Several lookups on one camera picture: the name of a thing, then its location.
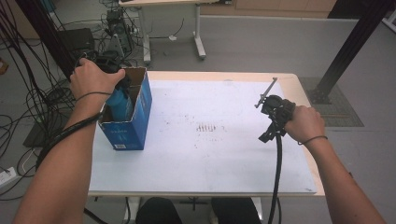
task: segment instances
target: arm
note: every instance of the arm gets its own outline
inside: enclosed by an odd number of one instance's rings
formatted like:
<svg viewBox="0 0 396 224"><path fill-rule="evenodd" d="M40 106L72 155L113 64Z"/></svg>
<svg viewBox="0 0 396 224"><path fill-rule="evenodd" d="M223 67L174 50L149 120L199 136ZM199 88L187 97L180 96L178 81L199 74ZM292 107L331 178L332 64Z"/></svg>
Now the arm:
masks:
<svg viewBox="0 0 396 224"><path fill-rule="evenodd" d="M324 121L314 108L297 106L285 127L296 141L324 135ZM315 159L333 223L385 223L373 204L338 159L330 142L316 138L305 144Z"/></svg>
<svg viewBox="0 0 396 224"><path fill-rule="evenodd" d="M77 99L93 91L113 92L125 72L102 72L94 63L80 60L70 77ZM108 95L90 94L75 106L66 127L97 114ZM43 160L15 216L14 223L82 223L92 168L92 144L96 124L72 133Z"/></svg>

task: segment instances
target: black stand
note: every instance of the black stand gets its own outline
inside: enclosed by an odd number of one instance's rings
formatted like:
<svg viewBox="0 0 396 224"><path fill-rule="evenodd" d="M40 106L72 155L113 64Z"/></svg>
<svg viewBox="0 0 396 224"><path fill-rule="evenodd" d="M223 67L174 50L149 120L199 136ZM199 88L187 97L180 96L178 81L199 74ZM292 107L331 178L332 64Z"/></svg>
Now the black stand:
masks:
<svg viewBox="0 0 396 224"><path fill-rule="evenodd" d="M312 104L330 104L329 93L343 75L361 47L382 21L393 0L374 0L353 28L343 47L338 51L329 69L314 90L307 91Z"/></svg>

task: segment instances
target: cardboard box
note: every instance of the cardboard box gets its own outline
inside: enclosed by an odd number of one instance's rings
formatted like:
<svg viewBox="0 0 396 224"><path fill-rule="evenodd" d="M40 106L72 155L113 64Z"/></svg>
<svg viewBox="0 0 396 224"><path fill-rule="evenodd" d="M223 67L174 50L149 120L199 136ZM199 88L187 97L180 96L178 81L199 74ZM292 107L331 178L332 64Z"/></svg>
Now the cardboard box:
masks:
<svg viewBox="0 0 396 224"><path fill-rule="evenodd" d="M131 79L130 96L134 113L128 121L112 120L111 112L104 107L104 115L99 126L116 150L143 150L149 124L151 109L151 90L146 68L125 68L126 76Z"/></svg>

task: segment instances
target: bracelet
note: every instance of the bracelet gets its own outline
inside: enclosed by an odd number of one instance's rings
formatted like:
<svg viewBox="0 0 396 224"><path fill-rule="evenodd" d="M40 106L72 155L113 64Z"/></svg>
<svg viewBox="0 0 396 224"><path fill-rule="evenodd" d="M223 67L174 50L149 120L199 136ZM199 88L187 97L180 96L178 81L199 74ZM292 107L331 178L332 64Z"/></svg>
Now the bracelet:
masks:
<svg viewBox="0 0 396 224"><path fill-rule="evenodd" d="M325 136L325 135L319 135L319 136L310 138L310 139L306 140L306 141L303 142L303 143L298 142L297 144L298 144L299 146L300 146L300 145L305 145L305 144L307 144L308 142L310 142L310 141L312 141L312 140L314 140L314 139L317 139L317 138L326 138L326 139L329 139L329 138L328 138L327 136Z"/></svg>
<svg viewBox="0 0 396 224"><path fill-rule="evenodd" d="M111 95L112 93L110 92L104 92L104 91L92 91L92 92L88 92L83 94L82 96L78 97L76 102L81 100L82 98L86 97L87 95L91 95L91 94L102 94L102 95Z"/></svg>

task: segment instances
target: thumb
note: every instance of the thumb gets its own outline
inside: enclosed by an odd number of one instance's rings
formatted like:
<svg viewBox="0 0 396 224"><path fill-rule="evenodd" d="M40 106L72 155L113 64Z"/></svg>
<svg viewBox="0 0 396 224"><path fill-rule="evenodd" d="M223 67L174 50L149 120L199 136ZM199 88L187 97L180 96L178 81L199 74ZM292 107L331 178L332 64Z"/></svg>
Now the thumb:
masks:
<svg viewBox="0 0 396 224"><path fill-rule="evenodd" d="M110 78L112 79L113 83L118 83L125 77L125 70L120 69L117 73L111 74Z"/></svg>

